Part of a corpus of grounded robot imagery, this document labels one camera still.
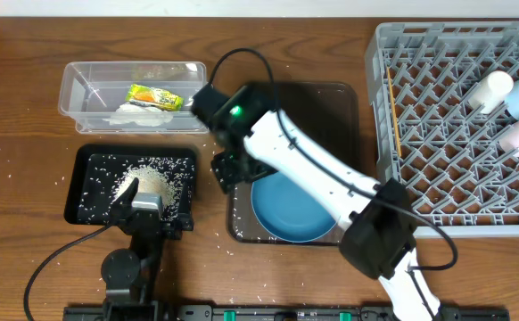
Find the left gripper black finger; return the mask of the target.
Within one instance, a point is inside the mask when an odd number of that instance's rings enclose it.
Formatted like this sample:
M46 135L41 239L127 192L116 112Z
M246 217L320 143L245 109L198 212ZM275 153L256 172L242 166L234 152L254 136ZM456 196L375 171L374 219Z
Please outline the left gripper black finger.
M184 231L194 230L192 216L192 189L187 182L183 183L182 192L178 201L177 220Z
M109 210L109 226L125 222L133 213L132 202L137 194L139 179L134 178L127 189L111 204Z

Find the dark blue plate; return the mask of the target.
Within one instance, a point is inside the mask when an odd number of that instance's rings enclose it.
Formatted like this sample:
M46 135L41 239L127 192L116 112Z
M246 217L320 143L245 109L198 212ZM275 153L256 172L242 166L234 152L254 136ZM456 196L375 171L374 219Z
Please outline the dark blue plate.
M251 185L251 207L269 233L290 243L315 241L336 225L322 205L281 173Z

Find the white tissue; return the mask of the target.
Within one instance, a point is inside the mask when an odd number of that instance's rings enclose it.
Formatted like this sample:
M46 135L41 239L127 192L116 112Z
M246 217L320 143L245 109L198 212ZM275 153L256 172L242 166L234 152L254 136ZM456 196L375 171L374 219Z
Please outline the white tissue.
M132 103L123 103L108 118L104 118L110 125L125 125L135 123L138 126L158 127L170 123L174 118L171 111L164 111L157 107L140 106Z

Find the green yellow snack wrapper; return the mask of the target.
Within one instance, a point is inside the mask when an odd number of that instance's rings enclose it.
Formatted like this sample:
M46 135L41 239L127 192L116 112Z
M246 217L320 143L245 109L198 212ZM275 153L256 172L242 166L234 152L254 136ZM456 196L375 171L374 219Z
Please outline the green yellow snack wrapper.
M128 103L143 107L155 107L164 111L179 111L184 98L168 90L133 84L126 95Z

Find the wooden chopstick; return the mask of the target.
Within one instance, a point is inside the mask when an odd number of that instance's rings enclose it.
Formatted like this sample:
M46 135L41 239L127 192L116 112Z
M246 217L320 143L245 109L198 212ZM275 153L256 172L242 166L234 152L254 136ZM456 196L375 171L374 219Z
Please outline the wooden chopstick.
M396 103L395 103L395 98L394 98L394 93L393 93L391 70L390 70L389 66L385 67L385 72L386 72L387 82L388 82L388 91L389 91L389 100L390 100L391 114L392 114L394 140L395 140L395 144L396 144L397 155L400 157L400 156L402 156L402 152L401 152L399 122L398 122L398 117L397 117L397 112L396 112Z

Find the white green cup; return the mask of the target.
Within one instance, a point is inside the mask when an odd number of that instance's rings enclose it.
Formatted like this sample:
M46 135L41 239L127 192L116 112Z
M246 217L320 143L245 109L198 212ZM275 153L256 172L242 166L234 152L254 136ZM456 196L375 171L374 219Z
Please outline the white green cup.
M490 114L503 103L514 87L513 78L504 71L492 71L474 89L467 103L480 111L481 114Z

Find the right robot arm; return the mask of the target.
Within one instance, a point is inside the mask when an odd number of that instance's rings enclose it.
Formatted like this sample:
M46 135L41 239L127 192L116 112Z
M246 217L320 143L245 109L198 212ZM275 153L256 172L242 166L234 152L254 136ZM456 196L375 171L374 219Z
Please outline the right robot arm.
M252 86L227 96L207 84L193 97L192 114L224 151L211 168L222 190L281 173L313 197L343 231L341 255L376 279L398 320L438 320L441 303L417 262L416 219L401 183L380 185L305 135Z

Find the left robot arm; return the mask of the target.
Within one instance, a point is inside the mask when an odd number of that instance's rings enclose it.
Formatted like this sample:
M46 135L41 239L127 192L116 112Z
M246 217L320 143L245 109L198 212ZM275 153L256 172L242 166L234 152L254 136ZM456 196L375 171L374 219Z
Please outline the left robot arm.
M110 223L129 235L131 242L103 260L101 274L106 298L102 320L169 320L174 312L169 304L152 295L164 243L179 240L184 231L194 229L191 189L182 185L177 213L164 222L161 196L141 193L138 187L139 180L134 179L110 207Z

